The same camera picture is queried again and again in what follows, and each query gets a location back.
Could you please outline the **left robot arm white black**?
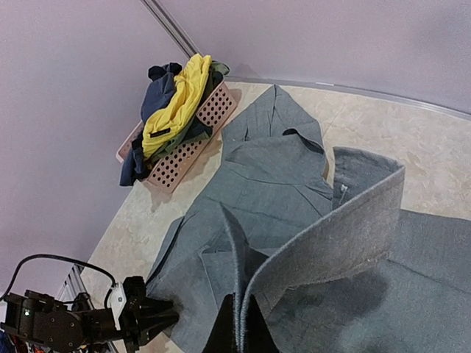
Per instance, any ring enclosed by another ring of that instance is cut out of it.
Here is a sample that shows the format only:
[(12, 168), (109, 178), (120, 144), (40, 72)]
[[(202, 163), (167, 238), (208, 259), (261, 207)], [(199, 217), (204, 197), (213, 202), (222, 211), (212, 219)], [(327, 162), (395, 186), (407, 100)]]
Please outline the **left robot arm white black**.
[(72, 302), (26, 291), (6, 296), (7, 312), (1, 328), (9, 335), (54, 352), (73, 352), (121, 340), (128, 352), (137, 352), (179, 314), (171, 301), (146, 296), (143, 277), (127, 277), (110, 289), (107, 306), (93, 309), (88, 293)]

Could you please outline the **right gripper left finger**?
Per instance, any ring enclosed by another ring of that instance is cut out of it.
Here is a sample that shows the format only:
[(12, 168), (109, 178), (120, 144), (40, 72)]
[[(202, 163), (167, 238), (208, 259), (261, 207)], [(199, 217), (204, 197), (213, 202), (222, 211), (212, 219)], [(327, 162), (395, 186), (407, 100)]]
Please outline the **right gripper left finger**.
[(238, 351), (234, 316), (234, 295), (228, 294), (222, 301), (205, 344), (205, 353), (236, 353)]

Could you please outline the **grey blue button shirt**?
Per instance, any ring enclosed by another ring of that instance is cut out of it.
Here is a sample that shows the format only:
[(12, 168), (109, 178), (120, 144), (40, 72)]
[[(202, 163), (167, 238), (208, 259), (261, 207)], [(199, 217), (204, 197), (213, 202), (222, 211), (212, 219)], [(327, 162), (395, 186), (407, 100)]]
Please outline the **grey blue button shirt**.
[(319, 123), (283, 89), (222, 132), (219, 169), (169, 227), (149, 275), (205, 349), (234, 295), (244, 351), (250, 296), (280, 352), (468, 352), (470, 223), (400, 207), (405, 167), (336, 147), (332, 184)]

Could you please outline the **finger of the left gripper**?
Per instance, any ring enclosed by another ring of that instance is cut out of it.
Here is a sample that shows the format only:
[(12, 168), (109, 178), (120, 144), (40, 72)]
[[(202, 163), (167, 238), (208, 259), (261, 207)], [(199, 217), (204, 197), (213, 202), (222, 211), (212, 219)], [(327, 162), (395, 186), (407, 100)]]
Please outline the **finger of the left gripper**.
[(174, 303), (170, 300), (145, 299), (145, 316), (146, 317), (171, 317), (176, 316)]
[(141, 345), (146, 346), (164, 330), (176, 324), (179, 320), (178, 314), (145, 318), (141, 325)]

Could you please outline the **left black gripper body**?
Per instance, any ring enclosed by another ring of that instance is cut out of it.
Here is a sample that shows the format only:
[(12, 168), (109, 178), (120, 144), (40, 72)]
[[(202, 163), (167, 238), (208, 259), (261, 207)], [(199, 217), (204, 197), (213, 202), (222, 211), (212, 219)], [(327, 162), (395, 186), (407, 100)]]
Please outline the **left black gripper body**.
[(145, 318), (146, 286), (140, 276), (127, 277), (123, 282), (127, 303), (119, 321), (126, 349), (140, 349), (141, 325)]

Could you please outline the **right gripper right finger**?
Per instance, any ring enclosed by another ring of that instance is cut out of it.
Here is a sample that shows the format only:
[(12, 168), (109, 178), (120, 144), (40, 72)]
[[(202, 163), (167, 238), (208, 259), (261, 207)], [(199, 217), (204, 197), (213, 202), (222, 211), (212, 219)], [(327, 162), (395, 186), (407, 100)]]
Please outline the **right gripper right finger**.
[(254, 296), (250, 296), (244, 329), (244, 351), (247, 353), (280, 353), (275, 345), (261, 309)]

